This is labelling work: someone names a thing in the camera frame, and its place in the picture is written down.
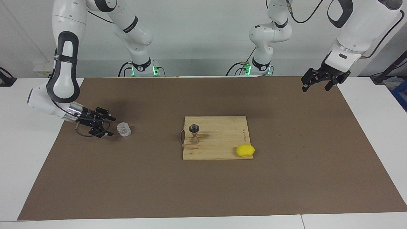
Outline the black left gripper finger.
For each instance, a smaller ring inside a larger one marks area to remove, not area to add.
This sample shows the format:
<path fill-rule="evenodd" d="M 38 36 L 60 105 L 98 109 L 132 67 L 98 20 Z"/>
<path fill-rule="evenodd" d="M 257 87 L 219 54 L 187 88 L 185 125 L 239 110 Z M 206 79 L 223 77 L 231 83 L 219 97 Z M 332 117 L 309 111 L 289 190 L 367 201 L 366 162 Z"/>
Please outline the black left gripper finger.
<path fill-rule="evenodd" d="M 302 76 L 301 82 L 303 84 L 302 91 L 305 93 L 313 84 L 317 84 L 319 82 L 318 79 L 319 71 L 310 68 L 306 73 Z"/>
<path fill-rule="evenodd" d="M 337 78 L 332 77 L 330 81 L 325 85 L 324 89 L 328 92 L 337 84 Z"/>

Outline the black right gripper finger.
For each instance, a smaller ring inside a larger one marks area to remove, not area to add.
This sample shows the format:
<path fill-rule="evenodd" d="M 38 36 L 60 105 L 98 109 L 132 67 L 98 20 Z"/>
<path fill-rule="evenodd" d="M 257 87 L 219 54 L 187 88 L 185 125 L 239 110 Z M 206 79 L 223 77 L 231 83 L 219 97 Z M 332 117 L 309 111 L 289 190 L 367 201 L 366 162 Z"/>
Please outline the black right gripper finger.
<path fill-rule="evenodd" d="M 91 127 L 90 137 L 102 138 L 103 136 L 114 136 L 114 133 L 111 132 L 109 129 L 110 126 L 107 126 L 106 128 L 103 126 Z"/>
<path fill-rule="evenodd" d="M 101 119 L 108 119 L 110 121 L 116 121 L 116 118 L 111 116 L 111 114 L 109 113 L 108 110 L 100 108 L 100 107 L 96 107 L 96 113 L 98 114 L 98 116 Z"/>

